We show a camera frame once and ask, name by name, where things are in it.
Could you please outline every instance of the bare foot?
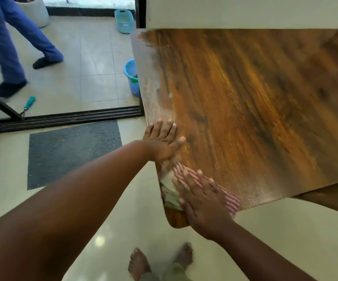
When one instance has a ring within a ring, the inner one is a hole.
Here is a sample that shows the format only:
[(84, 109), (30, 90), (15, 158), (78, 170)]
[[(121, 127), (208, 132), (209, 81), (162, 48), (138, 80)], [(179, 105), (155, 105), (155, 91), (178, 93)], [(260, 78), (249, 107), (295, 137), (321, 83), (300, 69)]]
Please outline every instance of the bare foot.
[(152, 272), (147, 257), (138, 248), (130, 255), (129, 272), (134, 281), (139, 281), (144, 273)]
[(189, 242), (185, 243), (173, 263), (179, 263), (186, 270), (193, 262), (193, 250)]

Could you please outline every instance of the foot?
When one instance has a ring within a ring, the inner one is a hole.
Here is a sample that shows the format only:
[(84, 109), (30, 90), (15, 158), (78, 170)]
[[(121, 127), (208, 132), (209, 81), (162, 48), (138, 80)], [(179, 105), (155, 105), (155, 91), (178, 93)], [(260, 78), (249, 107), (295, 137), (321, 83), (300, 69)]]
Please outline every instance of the foot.
[(129, 272), (134, 281), (139, 281), (144, 273), (152, 272), (147, 257), (138, 248), (130, 255)]
[(41, 69), (41, 68), (44, 68), (44, 67), (47, 67), (47, 66), (51, 66), (51, 65), (60, 63), (60, 62), (62, 62), (62, 60), (61, 61), (49, 61), (47, 58), (41, 57), (38, 60), (36, 60), (34, 62), (34, 64), (32, 64), (32, 67), (34, 69)]
[(9, 84), (6, 82), (2, 82), (0, 84), (0, 98), (8, 99), (11, 96), (15, 95), (22, 89), (25, 85), (27, 85), (27, 81), (24, 80), (22, 83), (19, 84)]
[(189, 242), (185, 243), (173, 263), (179, 263), (186, 270), (193, 262), (193, 250)]

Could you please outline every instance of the blue bucket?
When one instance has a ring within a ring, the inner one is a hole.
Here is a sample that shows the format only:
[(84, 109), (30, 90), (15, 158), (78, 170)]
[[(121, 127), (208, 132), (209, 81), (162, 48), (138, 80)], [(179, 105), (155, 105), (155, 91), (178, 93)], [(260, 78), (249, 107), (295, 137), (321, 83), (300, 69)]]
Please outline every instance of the blue bucket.
[(121, 33), (130, 33), (134, 28), (134, 17), (129, 10), (115, 10), (117, 29)]
[(139, 82), (138, 78), (135, 78), (136, 75), (136, 67), (135, 67), (135, 60), (131, 59), (127, 61), (125, 67), (123, 68), (123, 72), (127, 76), (129, 80), (130, 91), (135, 97), (139, 97), (140, 89), (139, 89)]

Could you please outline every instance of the person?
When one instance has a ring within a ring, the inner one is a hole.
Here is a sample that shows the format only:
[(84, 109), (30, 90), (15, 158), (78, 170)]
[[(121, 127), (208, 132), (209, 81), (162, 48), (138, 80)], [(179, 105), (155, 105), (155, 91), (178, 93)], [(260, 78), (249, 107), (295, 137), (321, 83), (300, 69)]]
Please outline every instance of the person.
[(44, 53), (44, 57), (33, 64), (34, 69), (62, 62), (64, 57), (13, 0), (0, 0), (0, 69), (3, 75), (0, 98), (8, 99), (22, 89), (27, 80), (5, 21)]
[[(139, 170), (148, 161), (171, 158), (184, 145), (185, 137), (175, 140), (175, 133), (171, 121), (150, 124), (142, 140), (70, 172), (0, 217), (0, 280), (61, 280)], [(202, 189), (190, 175), (189, 189), (174, 181), (196, 232), (223, 247), (251, 281), (314, 280), (235, 223), (222, 190), (201, 171), (198, 176)], [(181, 252), (166, 281), (188, 280), (190, 244)], [(139, 249), (127, 269), (135, 281), (157, 280)]]

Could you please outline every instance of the black shoe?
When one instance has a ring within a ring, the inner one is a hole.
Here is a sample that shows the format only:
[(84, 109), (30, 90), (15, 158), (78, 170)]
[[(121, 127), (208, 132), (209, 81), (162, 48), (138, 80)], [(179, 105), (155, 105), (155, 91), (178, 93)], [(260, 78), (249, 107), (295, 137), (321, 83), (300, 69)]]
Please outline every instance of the black shoe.
[(41, 57), (39, 58), (38, 60), (36, 60), (34, 62), (34, 64), (32, 64), (32, 67), (34, 69), (41, 69), (41, 68), (44, 68), (44, 67), (47, 67), (47, 66), (51, 66), (51, 65), (54, 65), (54, 64), (57, 64), (57, 63), (60, 63), (62, 62), (63, 60), (61, 61), (49, 61), (48, 59), (46, 59), (45, 57)]
[(6, 82), (2, 82), (0, 84), (0, 98), (8, 99), (11, 96), (15, 95), (22, 89), (25, 85), (27, 85), (27, 81), (24, 80), (22, 83), (19, 84), (9, 84)]

